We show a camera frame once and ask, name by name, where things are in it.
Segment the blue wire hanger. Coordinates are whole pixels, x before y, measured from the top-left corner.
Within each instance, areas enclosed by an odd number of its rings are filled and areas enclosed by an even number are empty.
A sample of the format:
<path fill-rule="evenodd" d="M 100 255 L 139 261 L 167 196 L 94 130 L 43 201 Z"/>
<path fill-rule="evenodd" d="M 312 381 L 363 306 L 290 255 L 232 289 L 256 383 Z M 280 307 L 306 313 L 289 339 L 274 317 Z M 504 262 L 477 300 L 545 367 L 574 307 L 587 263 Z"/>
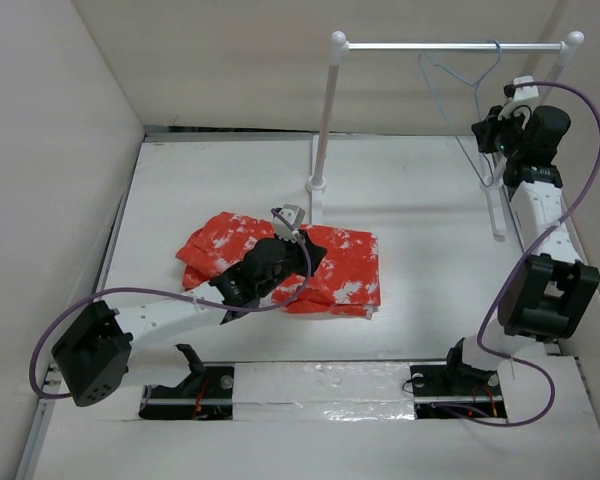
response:
<path fill-rule="evenodd" d="M 444 102 L 438 93 L 437 87 L 436 87 L 435 83 L 431 80 L 431 78 L 428 74 L 427 68 L 425 67 L 425 63 L 428 62 L 431 67 L 444 71 L 446 74 L 453 77 L 455 80 L 459 81 L 463 85 L 470 88 L 472 91 L 472 95 L 473 95 L 474 106 L 475 106 L 475 111 L 476 111 L 476 118 L 478 120 L 482 120 L 482 116 L 481 116 L 482 110 L 481 110 L 480 94 L 479 94 L 480 87 L 481 87 L 483 81 L 500 64 L 501 58 L 502 58 L 501 43 L 496 39 L 492 39 L 491 43 L 494 45 L 494 47 L 496 49 L 496 59 L 475 80 L 469 80 L 469 79 L 463 77 L 461 74 L 459 74 L 458 72 L 453 70 L 451 67 L 438 61 L 433 54 L 419 53 L 418 57 L 417 57 L 417 62 L 418 62 L 418 67 L 419 67 L 420 73 L 426 82 L 429 93 L 431 94 L 439 113 L 442 115 L 442 117 L 446 123 L 446 126 L 449 128 L 449 132 L 452 134 L 452 137 L 454 138 L 456 144 L 458 145 L 458 147 L 460 148 L 461 152 L 463 153 L 465 159 L 471 166 L 471 169 L 477 176 L 480 186 L 484 187 L 484 188 L 493 187 L 495 184 L 495 174 L 494 174 L 494 167 L 492 165 L 492 162 L 488 159 L 488 157 L 484 153 L 481 153 L 480 154 L 481 159 L 486 162 L 487 174 L 482 174 L 479 171 L 479 169 L 476 166 L 476 164 L 474 163 L 471 155 L 468 153 L 465 145 L 460 140 L 460 136 L 458 135 L 459 131 L 456 129 L 455 125 L 451 121 L 451 119 L 448 115 L 448 111 L 446 110 L 446 108 L 444 106 Z"/>

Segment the red white patterned trousers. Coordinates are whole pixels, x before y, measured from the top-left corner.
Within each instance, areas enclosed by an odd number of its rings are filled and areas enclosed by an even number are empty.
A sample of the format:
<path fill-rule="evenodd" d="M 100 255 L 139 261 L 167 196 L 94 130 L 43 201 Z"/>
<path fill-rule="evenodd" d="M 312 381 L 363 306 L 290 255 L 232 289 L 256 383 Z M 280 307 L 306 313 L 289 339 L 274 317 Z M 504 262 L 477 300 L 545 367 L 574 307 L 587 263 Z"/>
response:
<path fill-rule="evenodd" d="M 310 240 L 326 249 L 315 275 L 289 314 L 369 318 L 381 305 L 377 238 L 370 232 L 304 224 Z M 222 212 L 195 231 L 175 257 L 185 264 L 184 290 L 194 289 L 240 261 L 258 240 L 274 235 L 270 222 Z"/>

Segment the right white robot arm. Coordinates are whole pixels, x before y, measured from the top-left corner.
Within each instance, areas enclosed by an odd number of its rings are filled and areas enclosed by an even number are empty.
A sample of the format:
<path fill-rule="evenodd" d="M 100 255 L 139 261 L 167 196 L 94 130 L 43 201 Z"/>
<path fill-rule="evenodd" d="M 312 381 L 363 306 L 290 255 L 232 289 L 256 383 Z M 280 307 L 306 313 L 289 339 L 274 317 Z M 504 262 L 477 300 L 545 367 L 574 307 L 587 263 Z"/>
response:
<path fill-rule="evenodd" d="M 559 108 L 520 104 L 494 106 L 472 127 L 480 152 L 496 155 L 504 170 L 502 183 L 530 254 L 505 287 L 496 319 L 481 337 L 460 341 L 460 359 L 442 369 L 453 393 L 466 393 L 478 371 L 496 370 L 501 359 L 534 341 L 570 338 L 598 288 L 598 269 L 583 262 L 560 219 L 563 182 L 553 160 L 570 125 Z"/>

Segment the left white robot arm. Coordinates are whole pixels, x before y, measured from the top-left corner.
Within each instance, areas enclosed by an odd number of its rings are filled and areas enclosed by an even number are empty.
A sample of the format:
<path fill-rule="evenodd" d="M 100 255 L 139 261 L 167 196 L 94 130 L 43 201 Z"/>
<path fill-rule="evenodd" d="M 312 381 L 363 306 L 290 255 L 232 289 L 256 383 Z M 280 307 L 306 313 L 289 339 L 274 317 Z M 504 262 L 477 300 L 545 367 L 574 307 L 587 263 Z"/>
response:
<path fill-rule="evenodd" d="M 293 275 L 310 279 L 326 254 L 305 230 L 274 235 L 186 294 L 162 292 L 157 302 L 120 310 L 103 300 L 89 303 L 52 348 L 70 397 L 78 407 L 92 406 L 126 382 L 130 359 L 143 350 L 266 311 L 262 299 Z"/>

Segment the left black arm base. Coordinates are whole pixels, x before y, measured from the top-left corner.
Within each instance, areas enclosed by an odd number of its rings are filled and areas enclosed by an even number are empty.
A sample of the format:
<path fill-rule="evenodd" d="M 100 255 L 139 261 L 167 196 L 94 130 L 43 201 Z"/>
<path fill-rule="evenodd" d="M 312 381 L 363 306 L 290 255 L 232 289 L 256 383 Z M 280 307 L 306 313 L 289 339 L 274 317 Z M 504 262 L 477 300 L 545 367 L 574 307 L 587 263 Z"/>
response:
<path fill-rule="evenodd" d="M 176 348 L 189 374 L 176 386 L 146 385 L 138 416 L 150 421 L 228 421 L 233 419 L 235 365 L 204 363 L 188 344 Z"/>

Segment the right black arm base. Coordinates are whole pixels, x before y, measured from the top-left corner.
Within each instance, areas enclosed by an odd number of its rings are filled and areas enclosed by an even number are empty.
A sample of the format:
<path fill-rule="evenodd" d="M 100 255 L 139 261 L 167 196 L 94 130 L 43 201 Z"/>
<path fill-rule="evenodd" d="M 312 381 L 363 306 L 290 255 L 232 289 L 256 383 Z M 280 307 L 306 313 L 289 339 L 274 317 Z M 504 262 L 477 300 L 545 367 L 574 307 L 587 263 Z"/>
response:
<path fill-rule="evenodd" d="M 443 363 L 416 363 L 401 389 L 414 399 L 417 419 L 507 418 L 495 370 L 481 370 L 463 360 L 465 339 L 447 353 Z"/>

